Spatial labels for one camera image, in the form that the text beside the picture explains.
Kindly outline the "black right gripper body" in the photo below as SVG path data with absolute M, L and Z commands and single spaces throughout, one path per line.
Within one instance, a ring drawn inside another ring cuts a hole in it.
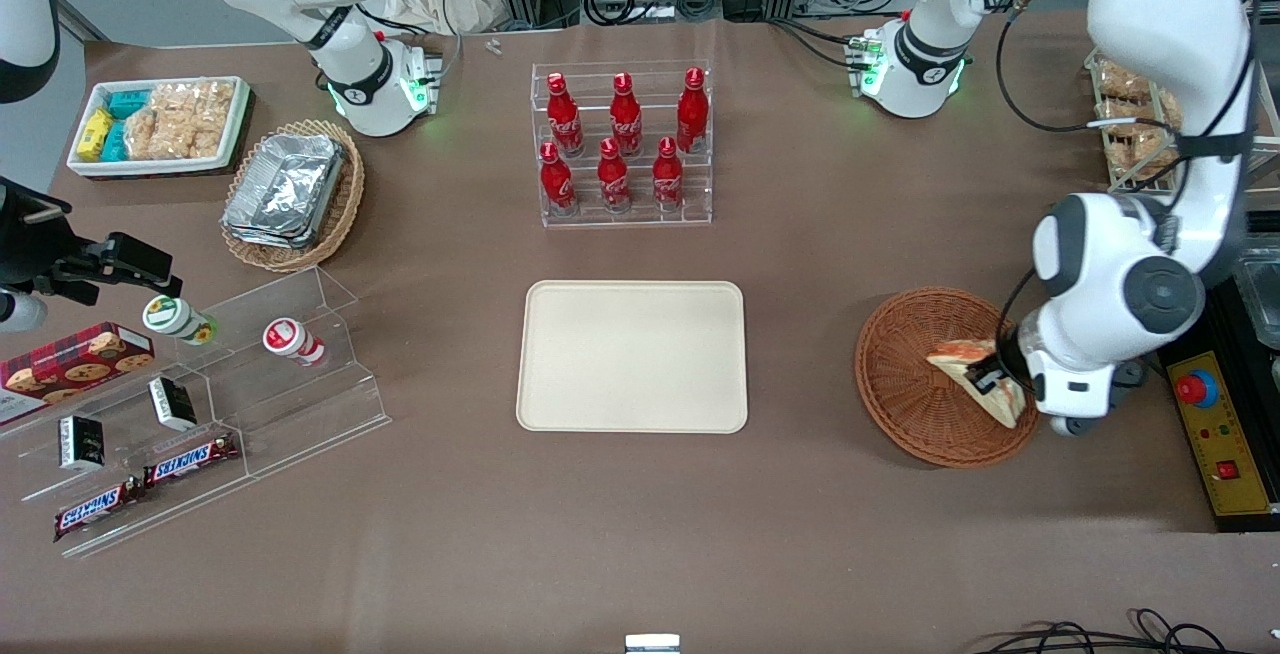
M 42 326 L 45 297 L 95 306 L 104 282 L 96 250 L 101 241 L 76 235 L 67 218 L 35 227 L 1 224 L 3 331 Z

